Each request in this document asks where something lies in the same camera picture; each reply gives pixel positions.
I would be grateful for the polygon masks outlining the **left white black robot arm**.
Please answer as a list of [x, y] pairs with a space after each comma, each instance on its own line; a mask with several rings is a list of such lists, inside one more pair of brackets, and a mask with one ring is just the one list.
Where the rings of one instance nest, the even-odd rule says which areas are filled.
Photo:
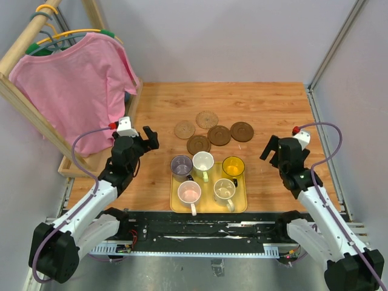
[[129, 235], [130, 225], [103, 209], [116, 200], [138, 174], [140, 158], [159, 148], [158, 134], [145, 126], [146, 139], [133, 129], [113, 129], [111, 156], [99, 176], [93, 176], [93, 187], [68, 212], [50, 224], [36, 226], [33, 232], [28, 264], [36, 282], [54, 280], [64, 283], [71, 278], [83, 259], [103, 240], [122, 240]]

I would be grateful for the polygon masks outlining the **woven rattan coaster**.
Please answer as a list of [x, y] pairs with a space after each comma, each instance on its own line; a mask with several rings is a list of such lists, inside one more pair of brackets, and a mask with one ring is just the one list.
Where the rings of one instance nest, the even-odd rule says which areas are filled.
[[195, 133], [195, 126], [192, 122], [183, 120], [176, 124], [174, 134], [179, 139], [189, 139]]
[[196, 123], [202, 129], [211, 129], [218, 124], [218, 116], [214, 112], [205, 110], [197, 114]]

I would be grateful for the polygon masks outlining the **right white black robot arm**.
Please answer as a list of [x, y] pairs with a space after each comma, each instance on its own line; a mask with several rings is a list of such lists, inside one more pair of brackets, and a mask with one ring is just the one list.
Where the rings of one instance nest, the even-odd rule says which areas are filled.
[[296, 211], [283, 213], [275, 226], [276, 238], [297, 242], [323, 268], [329, 290], [385, 290], [381, 276], [384, 258], [370, 250], [336, 211], [318, 175], [305, 167], [310, 135], [271, 136], [260, 158], [274, 153], [270, 164], [277, 168], [284, 187], [308, 211], [317, 229]]

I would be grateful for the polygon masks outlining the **brown wooden coaster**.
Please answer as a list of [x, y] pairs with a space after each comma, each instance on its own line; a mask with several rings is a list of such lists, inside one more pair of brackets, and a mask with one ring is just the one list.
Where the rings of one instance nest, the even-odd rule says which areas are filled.
[[236, 122], [230, 128], [231, 136], [238, 142], [248, 142], [254, 136], [253, 127], [246, 122]]
[[211, 149], [211, 142], [206, 136], [195, 135], [189, 138], [187, 141], [187, 151], [191, 155], [195, 155], [198, 152], [209, 152]]
[[207, 138], [215, 146], [225, 146], [231, 140], [231, 133], [227, 127], [216, 125], [209, 129]]

